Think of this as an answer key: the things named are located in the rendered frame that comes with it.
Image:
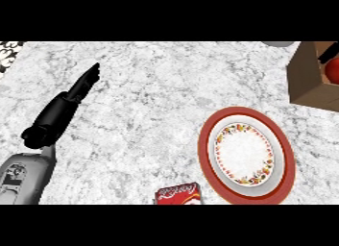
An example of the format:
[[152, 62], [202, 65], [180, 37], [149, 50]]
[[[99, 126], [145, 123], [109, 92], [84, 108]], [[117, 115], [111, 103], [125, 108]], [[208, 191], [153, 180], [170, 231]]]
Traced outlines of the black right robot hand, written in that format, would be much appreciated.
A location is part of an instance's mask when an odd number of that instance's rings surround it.
[[332, 43], [332, 45], [326, 48], [321, 55], [318, 56], [320, 63], [327, 63], [327, 61], [335, 58], [338, 53], [339, 53], [339, 41]]

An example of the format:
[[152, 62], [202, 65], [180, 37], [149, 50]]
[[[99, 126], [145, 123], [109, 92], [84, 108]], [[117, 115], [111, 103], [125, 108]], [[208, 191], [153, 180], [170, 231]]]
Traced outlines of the brown cardboard box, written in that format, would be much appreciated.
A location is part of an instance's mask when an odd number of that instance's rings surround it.
[[339, 85], [329, 82], [318, 57], [332, 41], [302, 41], [286, 66], [289, 102], [339, 112]]

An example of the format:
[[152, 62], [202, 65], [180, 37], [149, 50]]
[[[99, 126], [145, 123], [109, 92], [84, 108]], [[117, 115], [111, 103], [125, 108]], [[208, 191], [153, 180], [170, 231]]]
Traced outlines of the red-rimmed white floral plate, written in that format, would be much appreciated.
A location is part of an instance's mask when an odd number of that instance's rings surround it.
[[198, 156], [211, 188], [231, 204], [279, 204], [295, 180], [289, 141], [274, 121], [245, 107], [217, 111], [202, 127]]

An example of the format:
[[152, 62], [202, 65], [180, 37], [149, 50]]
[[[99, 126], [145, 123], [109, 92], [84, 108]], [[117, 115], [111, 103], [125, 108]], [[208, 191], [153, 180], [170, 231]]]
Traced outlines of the grey round object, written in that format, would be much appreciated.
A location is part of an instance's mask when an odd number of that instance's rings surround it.
[[295, 41], [261, 41], [265, 45], [271, 47], [287, 47]]

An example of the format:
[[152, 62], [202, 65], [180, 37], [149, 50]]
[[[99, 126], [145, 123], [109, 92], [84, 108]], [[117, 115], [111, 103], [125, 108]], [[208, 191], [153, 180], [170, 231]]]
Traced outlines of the red printed package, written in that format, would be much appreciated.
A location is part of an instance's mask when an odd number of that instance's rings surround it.
[[198, 183], [168, 186], [155, 192], [156, 205], [199, 205], [201, 203], [202, 195]]

